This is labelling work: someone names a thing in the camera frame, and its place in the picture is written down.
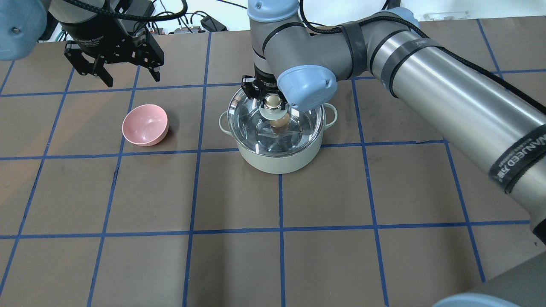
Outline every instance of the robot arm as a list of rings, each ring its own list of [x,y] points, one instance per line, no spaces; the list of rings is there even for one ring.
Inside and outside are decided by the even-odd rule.
[[[114,81],[104,64],[129,62],[145,67],[159,81],[164,53],[148,30],[144,28],[129,34],[119,19],[104,14],[104,11],[114,14],[109,0],[84,0],[81,3],[91,7],[80,8],[65,0],[2,1],[2,24],[10,31],[0,34],[0,60],[18,60],[30,54],[44,31],[49,10],[74,39],[67,42],[64,55],[80,75],[98,76],[112,87]],[[101,8],[102,13],[89,10],[93,8]],[[183,15],[186,10],[184,5],[184,9],[175,15],[151,18],[172,19]],[[142,19],[144,17],[133,20],[145,21]]]
[[[305,111],[331,99],[336,81],[367,68],[525,208],[531,229],[546,244],[543,111],[406,25],[385,18],[362,26],[344,24],[337,34],[310,36],[298,7],[296,0],[249,1],[256,80],[274,77],[285,103]],[[413,18],[408,10],[395,12],[372,18]],[[254,84],[259,92],[260,82]]]

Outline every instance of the grid of blue tape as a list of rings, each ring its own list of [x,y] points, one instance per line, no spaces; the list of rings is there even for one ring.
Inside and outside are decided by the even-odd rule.
[[[498,74],[500,77],[502,77],[503,74],[515,74],[515,73],[535,73],[535,72],[546,72],[546,69],[528,69],[528,70],[500,70],[495,55],[493,53],[493,50],[487,40],[487,37],[485,35],[485,32],[483,30],[482,24],[480,20],[477,20],[478,27],[480,29],[480,32],[483,36],[483,39],[487,45],[487,48],[490,52],[490,56],[493,60],[493,63],[495,65],[496,70],[493,71],[493,73]],[[104,239],[108,237],[143,237],[143,236],[160,236],[160,235],[187,235],[188,236],[188,247],[187,247],[187,259],[186,259],[186,271],[185,271],[185,280],[184,280],[184,288],[183,288],[183,306],[187,305],[187,295],[188,295],[188,285],[189,285],[189,274],[190,274],[190,267],[191,267],[191,254],[192,254],[192,243],[193,243],[193,236],[194,235],[205,235],[205,234],[225,234],[225,233],[259,233],[259,232],[278,232],[279,233],[279,245],[280,245],[280,273],[281,273],[281,305],[283,307],[286,306],[286,284],[285,284],[285,278],[284,278],[284,232],[301,232],[301,231],[339,231],[339,230],[359,230],[359,229],[369,229],[374,231],[375,236],[375,242],[376,242],[376,250],[377,250],[377,259],[378,259],[378,266],[379,266],[379,274],[381,276],[381,285],[383,290],[383,299],[386,306],[389,306],[389,299],[388,299],[388,292],[387,292],[387,283],[385,280],[385,274],[384,274],[384,268],[383,268],[383,258],[381,253],[381,241],[379,238],[379,230],[380,229],[400,229],[400,228],[435,228],[435,227],[467,227],[468,234],[470,236],[472,248],[474,251],[474,256],[476,258],[476,264],[478,266],[479,275],[480,278],[483,281],[485,281],[485,276],[483,273],[483,269],[481,266],[481,261],[479,258],[479,253],[476,245],[476,241],[474,239],[473,233],[472,233],[472,227],[473,226],[494,226],[494,225],[525,225],[529,224],[529,220],[516,220],[516,221],[479,221],[479,222],[471,222],[468,217],[468,212],[466,210],[466,205],[463,197],[463,193],[459,184],[459,179],[456,173],[455,164],[453,162],[453,158],[451,155],[451,150],[449,148],[449,143],[445,140],[430,140],[425,142],[417,142],[417,141],[393,141],[393,142],[373,142],[373,143],[367,143],[364,139],[364,132],[362,129],[362,124],[360,120],[360,109],[358,104],[358,97],[357,97],[357,91],[356,91],[356,85],[355,80],[369,80],[369,79],[375,79],[373,76],[361,76],[351,79],[352,82],[352,89],[353,89],[353,99],[354,99],[354,106],[355,111],[357,115],[357,122],[358,122],[358,129],[360,134],[360,142],[359,143],[346,143],[346,144],[324,144],[322,147],[352,147],[352,146],[359,146],[362,148],[363,153],[363,159],[364,159],[364,168],[366,172],[366,184],[367,189],[369,193],[369,200],[370,200],[370,209],[371,209],[371,215],[372,215],[372,224],[371,225],[347,225],[347,226],[318,226],[318,227],[284,227],[283,222],[283,183],[282,183],[282,175],[278,176],[278,196],[279,196],[279,227],[275,228],[243,228],[243,229],[212,229],[212,230],[205,230],[205,231],[196,231],[194,230],[194,222],[195,222],[195,205],[197,202],[197,186],[199,181],[199,166],[200,166],[200,157],[201,153],[203,152],[229,152],[229,151],[238,151],[237,148],[228,148],[228,149],[208,149],[204,150],[201,149],[202,141],[203,141],[203,124],[204,124],[204,112],[205,112],[205,100],[206,100],[206,89],[207,87],[214,87],[214,86],[238,86],[238,83],[225,83],[225,84],[207,84],[207,75],[208,75],[208,69],[209,69],[209,57],[210,57],[210,45],[211,45],[211,34],[209,33],[209,38],[207,42],[207,52],[206,52],[206,64],[205,64],[205,77],[203,84],[199,85],[179,85],[179,86],[156,86],[156,87],[137,87],[137,80],[140,72],[140,67],[136,70],[136,75],[133,83],[133,87],[131,88],[118,88],[118,89],[106,89],[106,90],[89,90],[89,91],[68,91],[68,87],[70,85],[70,81],[72,80],[72,76],[74,74],[74,69],[70,72],[66,87],[63,92],[44,92],[44,93],[22,93],[22,94],[2,94],[4,87],[8,81],[9,75],[11,73],[11,70],[14,66],[15,62],[12,62],[8,72],[2,82],[2,86],[0,87],[0,97],[18,97],[18,96],[41,96],[41,95],[62,95],[61,102],[59,104],[57,114],[54,120],[54,124],[51,128],[51,132],[48,138],[48,142],[46,145],[46,148],[44,150],[44,154],[42,156],[27,156],[27,157],[0,157],[0,161],[10,161],[10,160],[41,160],[40,166],[38,168],[38,173],[36,175],[36,179],[34,181],[31,194],[29,196],[26,208],[25,208],[25,214],[23,216],[23,219],[21,221],[21,224],[19,226],[19,231],[17,235],[0,235],[0,239],[15,239],[13,248],[11,250],[11,254],[8,260],[8,264],[6,266],[6,269],[4,271],[2,282],[0,284],[0,295],[2,294],[2,291],[4,289],[4,285],[9,273],[9,269],[11,266],[11,263],[13,261],[15,251],[17,249],[17,245],[21,239],[46,239],[46,238],[100,238],[99,243],[99,249],[97,252],[97,259],[95,263],[95,268],[93,272],[93,278],[91,281],[91,287],[90,292],[88,296],[87,306],[91,306],[92,298],[93,298],[93,291],[97,279],[98,270],[100,267],[100,258],[102,255],[102,249],[104,245]],[[155,152],[123,152],[123,145],[124,145],[124,138],[121,138],[120,143],[120,149],[118,153],[112,153],[112,154],[105,154],[105,155],[69,155],[69,156],[61,156],[61,155],[48,155],[48,149],[53,137],[53,134],[55,132],[55,128],[59,119],[59,116],[61,114],[61,110],[64,104],[64,100],[67,95],[71,94],[79,94],[79,93],[96,93],[96,92],[116,92],[116,91],[131,91],[131,98],[129,101],[129,106],[127,109],[127,112],[129,112],[132,108],[133,99],[136,91],[140,90],[160,90],[165,88],[190,88],[190,87],[202,87],[203,88],[203,100],[201,102],[201,122],[200,122],[200,128],[199,128],[199,143],[198,143],[198,149],[197,150],[184,150],[184,151],[155,151]],[[462,212],[464,214],[465,222],[453,222],[453,223],[420,223],[420,224],[396,224],[396,225],[379,225],[377,223],[377,217],[375,213],[375,205],[373,201],[373,189],[372,189],[372,182],[370,180],[370,171],[367,161],[367,154],[366,154],[366,147],[368,146],[383,146],[383,145],[413,145],[413,144],[444,144],[446,147],[446,153],[449,159],[449,164],[452,169],[453,178],[455,181],[456,189],[459,195],[460,203]],[[195,163],[195,177],[194,177],[194,189],[193,189],[193,199],[192,199],[192,211],[191,211],[191,222],[190,222],[190,228],[188,231],[166,231],[166,232],[131,232],[131,233],[108,233],[106,232],[107,226],[108,226],[108,218],[110,214],[110,208],[112,199],[115,192],[115,186],[116,186],[116,180],[117,180],[117,173],[120,168],[122,157],[124,156],[134,156],[134,155],[165,155],[165,154],[197,154],[197,160]],[[103,157],[117,157],[117,165],[114,172],[114,177],[112,179],[111,189],[110,189],[110,196],[108,200],[108,205],[106,208],[105,218],[104,218],[104,224],[103,229],[101,233],[72,233],[72,234],[29,234],[29,235],[23,235],[22,230],[25,225],[26,216],[28,214],[28,211],[30,209],[30,206],[32,204],[32,199],[34,196],[35,188],[38,183],[40,173],[44,164],[44,161],[47,159],[75,159],[75,158],[103,158]]]

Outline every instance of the brown table surface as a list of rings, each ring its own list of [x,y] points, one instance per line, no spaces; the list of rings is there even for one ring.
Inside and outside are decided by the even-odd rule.
[[[422,28],[545,101],[544,16]],[[117,64],[106,88],[74,74],[63,43],[0,62],[0,306],[431,306],[545,250],[528,214],[369,74],[339,82],[318,156],[271,175],[217,127],[253,74],[249,32],[157,40],[157,83]],[[147,103],[169,134],[124,142]]]

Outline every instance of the glass lid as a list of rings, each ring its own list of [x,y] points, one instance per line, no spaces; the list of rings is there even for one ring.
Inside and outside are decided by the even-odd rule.
[[[233,137],[246,149],[283,157],[311,145],[322,129],[323,114],[322,107],[307,112],[289,108],[283,118],[270,121],[261,115],[259,103],[239,89],[229,105],[228,123]]]

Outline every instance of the black cable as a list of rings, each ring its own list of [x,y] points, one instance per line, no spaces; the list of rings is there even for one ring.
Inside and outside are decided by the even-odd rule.
[[[192,29],[190,29],[189,26],[183,20],[182,20],[182,23],[186,26],[186,28],[188,29],[188,31],[190,33],[193,33]]]
[[[159,14],[154,15],[154,16],[160,16],[160,15],[163,15],[163,14],[171,14],[171,15],[172,15],[172,14],[174,14],[174,13],[171,12],[171,11],[163,11],[163,12],[161,12],[161,13],[159,13]],[[182,19],[181,19],[181,18],[177,18],[176,21],[178,21],[178,24],[179,24],[180,26],[182,26],[182,22],[181,22]]]
[[[227,4],[231,4],[231,5],[234,5],[236,7],[240,7],[240,8],[244,8],[245,10],[247,9],[246,6],[243,6],[241,4],[237,4],[237,3],[233,3],[233,2],[229,2],[229,1],[224,1],[224,0],[218,0],[219,2],[223,2],[223,3],[227,3]]]
[[[123,19],[123,20],[132,20],[132,21],[144,21],[144,22],[151,22],[151,21],[165,21],[165,20],[173,20],[177,19],[181,16],[184,16],[186,12],[188,12],[188,4],[186,0],[182,0],[182,10],[178,13],[175,13],[174,15],[166,15],[166,16],[136,16],[136,15],[128,15],[128,14],[120,14],[117,12],[105,10],[102,8],[95,7],[94,5],[90,5],[87,3],[84,3],[80,0],[64,0],[67,3],[70,3],[72,5],[75,5],[81,9],[85,9],[88,11],[91,11],[93,13],[105,15],[108,17],[113,17],[117,19]]]
[[[477,71],[477,72],[481,73],[482,75],[488,77],[489,79],[493,80],[494,82],[497,82],[502,87],[506,88],[508,91],[511,91],[514,95],[518,96],[519,98],[523,99],[526,103],[533,106],[535,109],[540,111],[542,114],[546,114],[546,106],[544,106],[540,102],[534,100],[533,98],[531,98],[526,93],[523,93],[519,88],[517,88],[517,87],[513,86],[512,84],[506,82],[505,80],[501,79],[499,76],[493,74],[492,72],[488,71],[487,69],[485,69],[485,68],[483,68],[481,66],[478,66],[478,65],[470,62],[469,60],[454,54],[453,52],[447,50],[444,47],[440,47],[440,50],[447,53],[449,56],[451,56],[452,58],[454,58],[457,61],[461,62],[465,66],[467,66],[469,68],[472,68],[475,71]]]
[[[166,8],[165,5],[163,4],[163,0],[159,0],[159,3],[160,3],[161,6],[163,7],[163,10],[164,10],[164,11],[167,11],[167,8]]]
[[[207,14],[206,12],[204,12],[204,11],[195,11],[195,12],[193,12],[192,15],[189,17],[189,23],[193,24],[193,16],[194,16],[194,15],[199,15],[199,16],[203,17],[203,16],[200,15],[199,13],[203,13],[203,14],[205,14],[205,15],[208,16],[208,14]]]
[[[203,18],[205,18],[205,17],[208,16],[207,13],[205,13],[205,14],[206,14],[206,15],[203,15],[203,14],[201,14],[201,13],[186,13],[186,15],[198,15],[198,16],[201,16],[201,17],[203,17]]]
[[[312,24],[312,25],[317,25],[319,27],[328,27],[327,25],[323,25],[322,23],[316,23],[316,22],[311,22],[311,21],[309,23]]]
[[[304,0],[300,0],[300,15],[301,15],[301,20],[303,21],[303,23],[309,29],[311,29],[313,32],[320,33],[320,34],[341,33],[341,29],[339,27],[334,27],[334,28],[328,29],[328,30],[322,30],[322,29],[317,29],[317,28],[313,27],[311,25],[311,23],[308,22],[307,19],[305,18]],[[376,21],[392,21],[392,22],[401,23],[401,24],[407,26],[408,28],[410,28],[411,30],[414,30],[422,38],[429,38],[429,36],[427,36],[425,34],[425,32],[421,31],[421,29],[419,29],[416,25],[414,25],[411,22],[409,22],[407,20],[404,20],[402,18],[396,18],[396,17],[393,17],[393,16],[376,16],[376,17],[372,17],[370,19],[363,20],[363,21],[359,22],[358,25],[359,26],[364,26],[364,25],[367,25],[368,23],[372,23],[372,22],[376,22]],[[508,91],[510,91],[514,95],[518,96],[519,98],[523,99],[526,103],[530,104],[531,106],[533,106],[535,109],[537,109],[541,113],[546,114],[546,107],[545,106],[543,106],[541,103],[539,103],[538,101],[531,98],[529,95],[523,93],[517,87],[515,87],[512,84],[504,81],[503,79],[499,78],[497,75],[491,73],[487,69],[485,69],[483,67],[480,67],[480,66],[470,62],[469,60],[466,60],[466,59],[454,54],[453,52],[447,50],[444,47],[440,47],[439,49],[442,50],[443,52],[445,52],[447,55],[451,56],[452,58],[456,59],[457,61],[459,61],[463,65],[465,65],[465,66],[467,66],[467,67],[481,73],[482,75],[488,77],[489,79],[491,79],[494,82],[498,83],[502,87],[506,88]]]
[[[159,32],[159,26],[157,25],[157,23],[155,21],[152,21],[152,29],[153,29],[153,26],[156,26],[156,33],[157,35],[161,35],[161,33]]]

